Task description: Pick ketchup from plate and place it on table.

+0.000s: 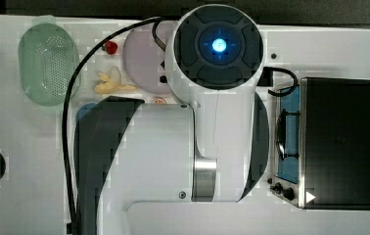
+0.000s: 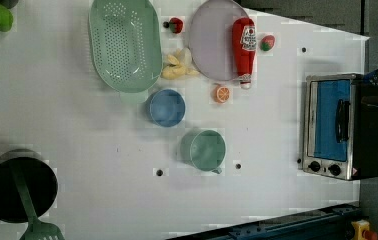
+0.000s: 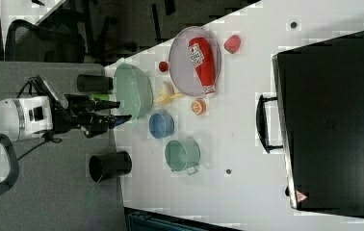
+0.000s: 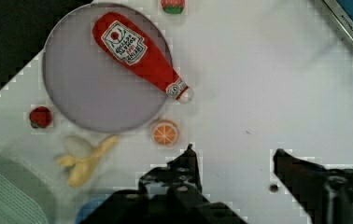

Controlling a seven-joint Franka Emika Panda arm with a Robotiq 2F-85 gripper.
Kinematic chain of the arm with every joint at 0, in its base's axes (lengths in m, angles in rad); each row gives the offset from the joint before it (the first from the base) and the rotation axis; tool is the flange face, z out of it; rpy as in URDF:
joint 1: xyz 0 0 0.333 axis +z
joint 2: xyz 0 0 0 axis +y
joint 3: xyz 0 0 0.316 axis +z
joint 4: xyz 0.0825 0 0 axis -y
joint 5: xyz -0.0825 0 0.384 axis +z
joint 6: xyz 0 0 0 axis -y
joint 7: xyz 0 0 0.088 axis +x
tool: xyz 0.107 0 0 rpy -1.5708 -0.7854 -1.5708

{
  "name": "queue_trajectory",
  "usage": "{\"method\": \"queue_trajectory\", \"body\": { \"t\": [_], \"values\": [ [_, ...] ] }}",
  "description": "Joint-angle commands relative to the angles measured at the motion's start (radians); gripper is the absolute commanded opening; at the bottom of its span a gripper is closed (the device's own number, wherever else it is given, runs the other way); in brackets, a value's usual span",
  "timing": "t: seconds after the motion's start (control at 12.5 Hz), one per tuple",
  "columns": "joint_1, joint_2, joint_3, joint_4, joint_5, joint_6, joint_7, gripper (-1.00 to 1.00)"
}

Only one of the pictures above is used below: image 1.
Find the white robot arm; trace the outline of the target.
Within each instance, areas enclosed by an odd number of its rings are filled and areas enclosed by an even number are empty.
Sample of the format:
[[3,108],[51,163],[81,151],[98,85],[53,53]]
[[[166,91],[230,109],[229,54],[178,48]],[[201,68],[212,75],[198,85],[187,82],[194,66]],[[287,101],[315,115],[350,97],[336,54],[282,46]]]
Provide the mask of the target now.
[[268,159],[268,116],[255,91],[264,60],[244,12],[210,4],[183,16],[164,54],[172,103],[110,96],[76,124],[80,235],[130,235],[137,203],[248,196]]

